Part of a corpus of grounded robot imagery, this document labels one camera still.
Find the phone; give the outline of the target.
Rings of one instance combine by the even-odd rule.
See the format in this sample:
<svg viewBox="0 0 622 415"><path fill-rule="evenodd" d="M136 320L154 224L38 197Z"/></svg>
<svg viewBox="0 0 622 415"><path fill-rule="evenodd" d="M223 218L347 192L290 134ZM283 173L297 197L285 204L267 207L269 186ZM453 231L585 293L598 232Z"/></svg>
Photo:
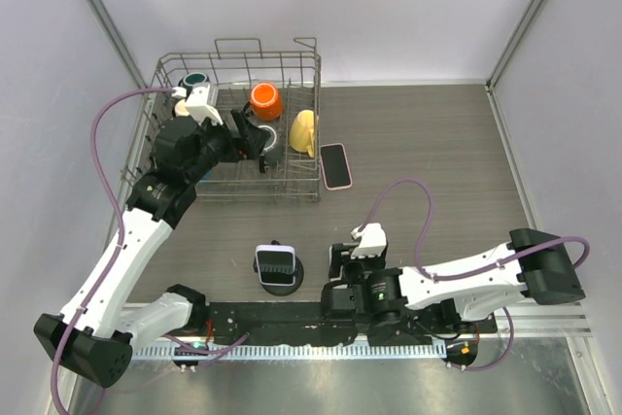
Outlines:
<svg viewBox="0 0 622 415"><path fill-rule="evenodd" d="M341 143L323 145L320 159L325 188L327 190L346 190L353 185L345 147Z"/></svg>
<svg viewBox="0 0 622 415"><path fill-rule="evenodd" d="M296 272L295 249L277 244L258 245L255 251L255 267L262 285L292 286Z"/></svg>

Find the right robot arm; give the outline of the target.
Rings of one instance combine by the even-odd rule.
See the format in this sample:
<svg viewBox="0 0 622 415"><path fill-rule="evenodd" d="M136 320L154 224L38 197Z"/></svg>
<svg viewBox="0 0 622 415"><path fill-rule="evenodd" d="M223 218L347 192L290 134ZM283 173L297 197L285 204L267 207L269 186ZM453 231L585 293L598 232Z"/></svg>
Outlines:
<svg viewBox="0 0 622 415"><path fill-rule="evenodd" d="M566 249L571 242L531 228L510 231L509 240L463 259L423 266L386 265L388 240L378 223L356 227L349 243L329 249L329 281L321 293L326 322L367 326L369 343L385 344L389 331L440 335L471 332L495 311L530 298L539 305L584 299Z"/></svg>

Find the black round-base phone stand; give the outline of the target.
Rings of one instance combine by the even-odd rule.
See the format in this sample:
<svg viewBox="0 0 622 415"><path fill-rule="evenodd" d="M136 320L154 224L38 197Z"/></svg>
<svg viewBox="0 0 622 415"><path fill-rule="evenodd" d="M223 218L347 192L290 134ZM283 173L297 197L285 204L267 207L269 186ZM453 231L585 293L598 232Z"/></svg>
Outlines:
<svg viewBox="0 0 622 415"><path fill-rule="evenodd" d="M276 240L256 246L253 269L261 287L274 296L295 293L304 280L304 266L295 248Z"/></svg>

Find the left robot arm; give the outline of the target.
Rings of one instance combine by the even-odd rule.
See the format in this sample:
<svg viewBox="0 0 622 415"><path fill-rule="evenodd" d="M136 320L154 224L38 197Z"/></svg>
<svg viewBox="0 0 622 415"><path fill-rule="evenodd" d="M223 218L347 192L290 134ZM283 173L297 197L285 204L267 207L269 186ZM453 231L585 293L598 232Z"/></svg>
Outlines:
<svg viewBox="0 0 622 415"><path fill-rule="evenodd" d="M171 331L200 334L208 320L204 294L169 287L138 312L121 310L146 265L196 199L196 184L220 162L242 158L250 136L266 139L240 110L231 132L208 106L165 121L155 138L154 165L134 185L118 233L85 283L56 314L42 314L34 333L48 356L101 388L115 385L133 353Z"/></svg>

